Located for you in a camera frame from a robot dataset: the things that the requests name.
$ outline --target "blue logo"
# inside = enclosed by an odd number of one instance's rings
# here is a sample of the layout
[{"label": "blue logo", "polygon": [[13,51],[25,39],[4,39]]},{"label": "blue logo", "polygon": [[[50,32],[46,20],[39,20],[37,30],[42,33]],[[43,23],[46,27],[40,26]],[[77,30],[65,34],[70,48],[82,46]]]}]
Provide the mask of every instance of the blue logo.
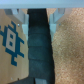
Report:
[{"label": "blue logo", "polygon": [[6,47],[5,52],[11,54],[11,64],[17,66],[17,62],[14,61],[14,58],[17,58],[17,54],[24,58],[24,54],[20,52],[20,42],[24,44],[24,41],[18,37],[16,32],[16,24],[11,21],[11,24],[14,28],[8,25],[4,27],[4,32],[0,31],[0,35],[3,36],[2,45]]}]

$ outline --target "blue printed symbol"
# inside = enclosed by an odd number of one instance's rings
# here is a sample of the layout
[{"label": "blue printed symbol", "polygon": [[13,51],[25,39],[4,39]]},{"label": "blue printed symbol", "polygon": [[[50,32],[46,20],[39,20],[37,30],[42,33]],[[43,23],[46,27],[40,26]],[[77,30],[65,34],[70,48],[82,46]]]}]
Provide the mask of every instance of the blue printed symbol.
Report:
[{"label": "blue printed symbol", "polygon": [[8,27],[5,26],[4,32],[0,31],[0,35],[3,36],[3,46],[6,47],[5,51],[12,55],[11,64],[17,66],[17,62],[14,61],[14,58],[17,58],[17,54],[24,58],[24,54],[20,52],[20,42],[24,44],[24,41],[18,37],[18,33],[16,32],[16,24],[12,21],[11,24],[14,28],[9,25]]}]

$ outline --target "brown textured surface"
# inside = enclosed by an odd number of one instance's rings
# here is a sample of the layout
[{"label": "brown textured surface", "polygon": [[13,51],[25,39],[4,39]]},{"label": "brown textured surface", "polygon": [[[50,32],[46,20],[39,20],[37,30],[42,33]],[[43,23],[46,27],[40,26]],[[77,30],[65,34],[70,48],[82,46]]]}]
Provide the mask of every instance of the brown textured surface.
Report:
[{"label": "brown textured surface", "polygon": [[84,84],[83,8],[73,9],[69,18],[61,23],[54,35],[52,46],[55,84]]}]

